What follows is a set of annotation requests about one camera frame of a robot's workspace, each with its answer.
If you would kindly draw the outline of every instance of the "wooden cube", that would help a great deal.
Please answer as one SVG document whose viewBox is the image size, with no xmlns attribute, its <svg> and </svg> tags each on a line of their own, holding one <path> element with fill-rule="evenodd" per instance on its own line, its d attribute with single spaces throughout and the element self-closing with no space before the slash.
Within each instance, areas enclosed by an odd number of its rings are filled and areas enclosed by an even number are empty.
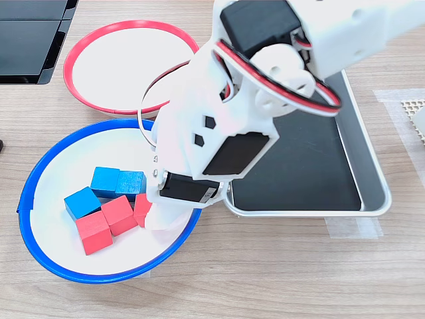
<svg viewBox="0 0 425 319">
<path fill-rule="evenodd" d="M 112 245 L 111 231 L 101 211 L 77 219 L 75 223 L 86 255 Z"/>
<path fill-rule="evenodd" d="M 89 187 L 85 187 L 65 198 L 66 210 L 73 221 L 99 211 L 100 206 L 99 199 Z"/>
<path fill-rule="evenodd" d="M 117 168 L 96 167 L 90 188 L 97 197 L 116 198 L 115 189 L 119 175 L 120 170 Z"/>
<path fill-rule="evenodd" d="M 135 197 L 133 216 L 140 227 L 145 227 L 145 218 L 147 213 L 149 213 L 151 206 L 152 203 L 147 201 L 146 194 L 139 194 Z"/>
<path fill-rule="evenodd" d="M 118 236 L 137 226 L 137 222 L 133 217 L 133 209 L 124 195 L 103 204 L 102 212 L 113 236 Z"/>
<path fill-rule="evenodd" d="M 115 189 L 116 197 L 125 195 L 129 201 L 135 201 L 135 196 L 141 193 L 146 193 L 146 176 L 143 172 L 120 171 Z"/>
</svg>

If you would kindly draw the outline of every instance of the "black hexagonal hole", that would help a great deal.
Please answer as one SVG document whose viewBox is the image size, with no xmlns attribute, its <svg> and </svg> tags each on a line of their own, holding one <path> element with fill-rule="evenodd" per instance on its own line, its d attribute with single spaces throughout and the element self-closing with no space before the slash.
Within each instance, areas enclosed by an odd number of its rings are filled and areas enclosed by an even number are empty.
<svg viewBox="0 0 425 319">
<path fill-rule="evenodd" d="M 195 134 L 195 144 L 200 146 L 200 147 L 203 147 L 204 144 L 205 144 L 204 138 L 202 136 L 198 135 L 198 134 Z"/>
<path fill-rule="evenodd" d="M 214 118 L 211 118 L 210 116 L 205 116 L 205 127 L 206 128 L 210 128 L 210 129 L 214 129 L 215 128 L 215 120 Z"/>
</svg>

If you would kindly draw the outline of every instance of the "red cube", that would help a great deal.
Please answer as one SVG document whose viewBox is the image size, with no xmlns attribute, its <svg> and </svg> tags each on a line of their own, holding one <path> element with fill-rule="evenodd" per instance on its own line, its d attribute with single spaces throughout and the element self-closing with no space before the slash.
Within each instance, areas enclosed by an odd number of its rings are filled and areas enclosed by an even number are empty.
<svg viewBox="0 0 425 319">
<path fill-rule="evenodd" d="M 103 204 L 102 211 L 113 236 L 118 236 L 137 226 L 133 209 L 125 195 Z"/>
<path fill-rule="evenodd" d="M 151 206 L 152 203 L 147 201 L 146 194 L 139 194 L 135 197 L 133 216 L 140 227 L 145 227 L 145 218 Z"/>
<path fill-rule="evenodd" d="M 112 235 L 106 218 L 101 211 L 75 221 L 86 255 L 112 245 Z"/>
</svg>

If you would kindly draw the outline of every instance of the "tape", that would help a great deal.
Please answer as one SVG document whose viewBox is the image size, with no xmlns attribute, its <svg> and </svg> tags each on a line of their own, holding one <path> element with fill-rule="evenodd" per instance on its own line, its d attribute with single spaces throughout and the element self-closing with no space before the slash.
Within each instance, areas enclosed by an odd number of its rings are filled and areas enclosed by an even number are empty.
<svg viewBox="0 0 425 319">
<path fill-rule="evenodd" d="M 411 88 L 406 90 L 374 90 L 379 102 L 385 105 L 406 151 L 412 160 L 413 166 L 425 187 L 425 148 L 423 141 L 418 137 L 403 103 L 409 100 L 423 100 L 425 89 Z"/>
<path fill-rule="evenodd" d="M 326 217 L 332 239 L 377 239 L 384 235 L 376 217 Z"/>
</svg>

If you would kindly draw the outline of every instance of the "wooden table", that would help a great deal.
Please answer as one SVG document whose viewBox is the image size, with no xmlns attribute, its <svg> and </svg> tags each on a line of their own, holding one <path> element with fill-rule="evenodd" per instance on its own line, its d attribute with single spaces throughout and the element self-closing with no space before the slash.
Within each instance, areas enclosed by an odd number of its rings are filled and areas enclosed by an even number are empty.
<svg viewBox="0 0 425 319">
<path fill-rule="evenodd" d="M 26 249 L 16 208 L 57 141 L 108 117 L 62 79 L 66 54 L 103 25 L 154 19 L 202 45 L 211 1 L 81 1 L 52 82 L 0 86 L 0 318 L 425 318 L 425 191 L 373 90 L 425 87 L 425 29 L 348 70 L 394 204 L 377 240 L 330 239 L 323 219 L 240 219 L 222 203 L 151 278 L 88 286 L 45 270 Z"/>
</svg>

